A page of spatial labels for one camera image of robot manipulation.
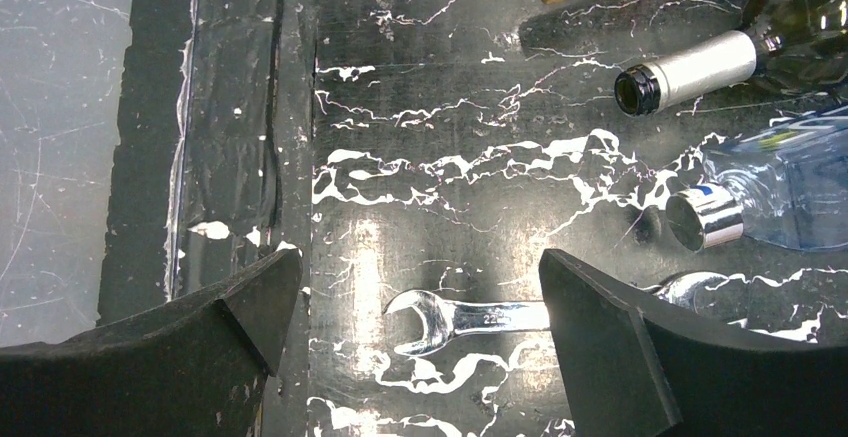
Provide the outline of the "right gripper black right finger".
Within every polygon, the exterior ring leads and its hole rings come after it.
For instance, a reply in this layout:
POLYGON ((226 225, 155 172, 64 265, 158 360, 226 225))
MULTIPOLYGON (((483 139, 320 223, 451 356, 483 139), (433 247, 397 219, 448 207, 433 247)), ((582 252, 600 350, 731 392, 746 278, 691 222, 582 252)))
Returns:
POLYGON ((702 317, 559 249, 539 263, 580 436, 843 436, 847 350, 702 317))

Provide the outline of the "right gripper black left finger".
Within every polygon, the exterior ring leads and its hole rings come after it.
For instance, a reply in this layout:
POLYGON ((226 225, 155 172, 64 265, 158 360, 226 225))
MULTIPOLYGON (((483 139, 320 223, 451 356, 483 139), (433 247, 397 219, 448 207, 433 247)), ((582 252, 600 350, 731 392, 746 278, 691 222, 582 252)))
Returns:
POLYGON ((1 351, 5 436, 248 436, 302 275, 297 250, 59 344, 1 351))

